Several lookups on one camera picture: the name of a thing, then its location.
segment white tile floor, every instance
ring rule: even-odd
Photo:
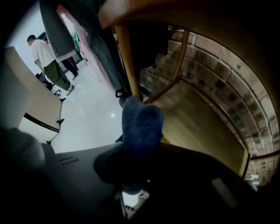
[[[62,104],[65,119],[59,134],[51,141],[56,153],[85,150],[112,144],[122,134],[122,108],[119,99],[99,81],[84,61],[78,65],[75,89]],[[70,72],[66,76],[71,81]]]

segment man's arm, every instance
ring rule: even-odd
[[[39,69],[43,72],[43,74],[45,75],[45,70],[44,70],[43,67],[41,66],[41,63],[40,63],[39,59],[36,60],[36,61],[34,62],[34,64],[37,65],[37,66],[39,67]]]

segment blue fabric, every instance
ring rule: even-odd
[[[164,114],[154,105],[138,98],[127,98],[122,111],[122,141],[129,157],[145,166],[147,157],[160,143]]]

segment man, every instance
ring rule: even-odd
[[[48,41],[47,38],[45,38],[45,42],[47,43],[47,45],[52,50],[52,47],[49,45],[49,41]],[[67,58],[65,60],[62,60],[61,63],[66,67],[66,69],[68,69],[70,72],[73,73],[74,79],[78,76],[78,67],[77,67],[73,57],[70,57],[70,58]]]
[[[27,42],[31,46],[34,63],[55,85],[67,91],[66,96],[68,96],[73,91],[74,86],[70,84],[66,75],[56,62],[51,48],[45,41],[37,39],[34,35],[30,35],[27,38]]]

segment green pants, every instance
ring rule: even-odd
[[[54,60],[45,68],[46,76],[58,87],[68,90],[70,87],[70,82],[67,79],[66,75],[58,65],[58,63]]]

